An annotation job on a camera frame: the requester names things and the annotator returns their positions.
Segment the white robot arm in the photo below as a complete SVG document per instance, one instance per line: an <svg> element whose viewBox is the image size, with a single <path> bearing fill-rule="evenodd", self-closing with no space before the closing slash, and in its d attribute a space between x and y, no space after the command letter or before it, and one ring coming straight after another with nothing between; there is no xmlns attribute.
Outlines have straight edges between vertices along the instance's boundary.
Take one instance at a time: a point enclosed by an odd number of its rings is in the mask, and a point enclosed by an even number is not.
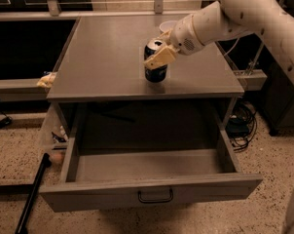
<svg viewBox="0 0 294 234"><path fill-rule="evenodd" d="M160 35L161 47L144 61L150 70L206 45L256 34L294 84L294 18L276 0L218 0Z"/></svg>

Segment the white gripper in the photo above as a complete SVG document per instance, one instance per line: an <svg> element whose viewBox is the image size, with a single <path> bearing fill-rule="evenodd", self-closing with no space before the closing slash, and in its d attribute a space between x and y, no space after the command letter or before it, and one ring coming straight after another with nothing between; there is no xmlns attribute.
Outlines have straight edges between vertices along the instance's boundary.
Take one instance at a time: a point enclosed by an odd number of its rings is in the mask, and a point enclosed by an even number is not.
<svg viewBox="0 0 294 234"><path fill-rule="evenodd" d="M159 39L166 45L160 46L143 61L146 68L153 70L170 64L176 60L178 52L189 56L204 48L204 44L198 39L194 29L193 17L194 15L191 14L180 19L172 30L170 29L159 36Z"/></svg>

